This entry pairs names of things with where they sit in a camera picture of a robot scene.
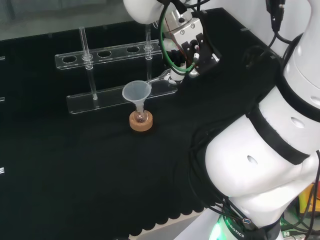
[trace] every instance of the clear acrylic rod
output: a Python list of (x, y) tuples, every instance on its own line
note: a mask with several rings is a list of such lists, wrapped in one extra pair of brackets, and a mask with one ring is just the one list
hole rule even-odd
[(95, 83), (95, 78), (94, 78), (94, 69), (87, 69), (86, 70), (87, 74), (88, 74), (88, 78), (89, 78), (89, 84), (90, 84), (90, 88), (91, 88), (91, 92), (92, 92), (92, 98), (93, 100), (98, 100), (98, 96), (97, 96), (97, 89), (96, 89), (96, 83)]
[(89, 57), (89, 47), (88, 47), (88, 42), (87, 42), (87, 36), (86, 36), (86, 31), (83, 26), (79, 27), (80, 31), (80, 37), (81, 37), (81, 44), (82, 44), (82, 49), (83, 49), (83, 55), (84, 57)]
[(92, 63), (92, 55), (89, 53), (89, 47), (87, 42), (86, 31), (83, 26), (79, 27), (80, 37), (81, 37), (81, 44), (83, 49), (83, 56), (82, 59), (85, 61), (85, 69), (88, 74), (88, 80), (91, 88), (92, 98), (95, 102), (94, 105), (96, 106), (96, 101), (98, 100), (97, 96), (97, 89), (94, 77), (94, 65)]
[(145, 46), (144, 50), (146, 52), (146, 77), (150, 81), (152, 79), (152, 51), (154, 47), (151, 43), (151, 24), (145, 25)]

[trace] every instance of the cable connector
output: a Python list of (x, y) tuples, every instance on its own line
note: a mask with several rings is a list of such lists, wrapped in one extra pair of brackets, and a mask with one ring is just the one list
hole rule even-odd
[(280, 31), (285, 14), (286, 0), (265, 0), (266, 10), (271, 16), (271, 26), (274, 33)]
[(243, 222), (244, 224), (250, 224), (250, 223), (251, 223), (251, 220), (248, 219), (248, 218), (243, 218), (243, 219), (242, 219), (242, 222)]
[(195, 53), (193, 55), (193, 62), (196, 64), (199, 61), (200, 58), (200, 54), (199, 53)]

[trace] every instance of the black strap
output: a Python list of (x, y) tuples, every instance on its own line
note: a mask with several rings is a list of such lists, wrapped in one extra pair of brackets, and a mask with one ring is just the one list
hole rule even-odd
[(277, 131), (269, 125), (258, 106), (255, 106), (249, 113), (247, 113), (246, 117), (250, 119), (260, 137), (288, 162), (293, 165), (299, 165), (310, 156), (298, 151), (283, 140)]
[(275, 84), (278, 87), (282, 97), (298, 113), (302, 114), (308, 119), (320, 123), (320, 109), (310, 105), (301, 97), (299, 97), (289, 86), (282, 72), (282, 69), (279, 68), (275, 75)]

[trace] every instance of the floor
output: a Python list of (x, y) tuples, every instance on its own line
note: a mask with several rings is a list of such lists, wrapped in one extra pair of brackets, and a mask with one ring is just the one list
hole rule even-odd
[(27, 12), (11, 22), (0, 19), (0, 41), (127, 21), (131, 17), (122, 0), (37, 14)]

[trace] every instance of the white wall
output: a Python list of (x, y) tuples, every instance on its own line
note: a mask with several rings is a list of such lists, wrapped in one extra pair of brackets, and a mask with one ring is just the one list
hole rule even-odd
[[(271, 42), (274, 33), (265, 0), (211, 0), (203, 5), (203, 9), (212, 8), (224, 8), (265, 44)], [(310, 14), (311, 8), (307, 0), (286, 0), (280, 35), (293, 40), (305, 31)], [(286, 48), (287, 44), (279, 40), (272, 47), (279, 55), (283, 55)]]

